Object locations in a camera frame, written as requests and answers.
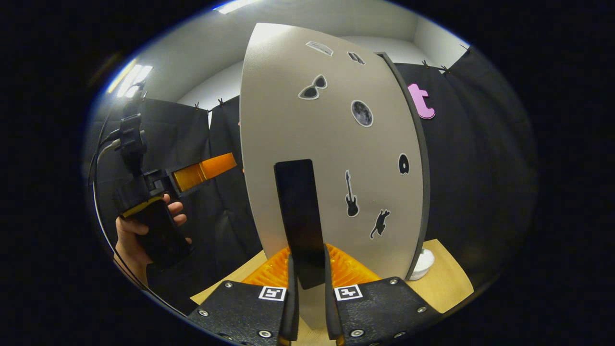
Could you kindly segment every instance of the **wooden table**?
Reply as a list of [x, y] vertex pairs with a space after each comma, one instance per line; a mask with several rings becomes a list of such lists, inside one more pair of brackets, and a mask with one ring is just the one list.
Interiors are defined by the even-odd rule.
[[[435, 262], [425, 276], [416, 281], [406, 281], [406, 284], [438, 312], [445, 313], [474, 292], [472, 283], [461, 266], [437, 239], [424, 242], [423, 248], [434, 253]], [[264, 251], [261, 251], [236, 271], [190, 299], [200, 305], [224, 280], [241, 282], [265, 261], [267, 257]], [[293, 345], [335, 346], [335, 341], [329, 340], [325, 328], [312, 330], [299, 317], [299, 334]]]

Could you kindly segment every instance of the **hand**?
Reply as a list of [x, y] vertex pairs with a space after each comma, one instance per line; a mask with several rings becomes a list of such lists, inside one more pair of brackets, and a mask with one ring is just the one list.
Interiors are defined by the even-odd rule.
[[[169, 204], [171, 197], [168, 194], [164, 194], [162, 199], [165, 203]], [[185, 214], [179, 214], [179, 212], [184, 208], [181, 202], [174, 202], [168, 205], [169, 212], [173, 215], [173, 220], [178, 226], [183, 225], [188, 218]], [[152, 260], [149, 258], [147, 253], [143, 247], [137, 242], [136, 235], [145, 235], [149, 232], [149, 228], [146, 225], [143, 225], [141, 222], [129, 217], [123, 219], [122, 217], [117, 217], [116, 219], [116, 229], [117, 229], [117, 244], [116, 250], [122, 259], [127, 262], [129, 267], [132, 265], [137, 265], [139, 267], [145, 268], [147, 264], [152, 263]], [[186, 238], [186, 241], [189, 244], [192, 244], [192, 239]]]

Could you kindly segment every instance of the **finger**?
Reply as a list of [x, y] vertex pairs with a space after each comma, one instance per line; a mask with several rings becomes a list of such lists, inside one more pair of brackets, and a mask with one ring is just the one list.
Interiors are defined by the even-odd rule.
[[188, 221], [188, 217], [186, 216], [186, 214], [180, 214], [180, 215], [175, 216], [173, 218], [173, 221], [175, 221], [175, 223], [177, 223], [178, 226], [181, 226], [184, 223], [186, 223], [186, 221]]
[[131, 217], [127, 219], [117, 217], [116, 228], [118, 232], [136, 233], [138, 235], [146, 235], [149, 232], [149, 228], [146, 225]]
[[173, 202], [169, 204], [169, 212], [171, 215], [175, 215], [184, 209], [184, 205], [181, 202]]

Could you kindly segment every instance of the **white object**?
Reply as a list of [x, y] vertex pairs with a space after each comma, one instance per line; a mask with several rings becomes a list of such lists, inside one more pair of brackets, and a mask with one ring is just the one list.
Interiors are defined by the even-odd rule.
[[435, 257], [433, 252], [427, 249], [421, 250], [419, 259], [416, 261], [415, 270], [410, 276], [410, 281], [415, 281], [425, 276], [425, 274], [427, 274], [429, 268], [431, 268], [434, 262]]

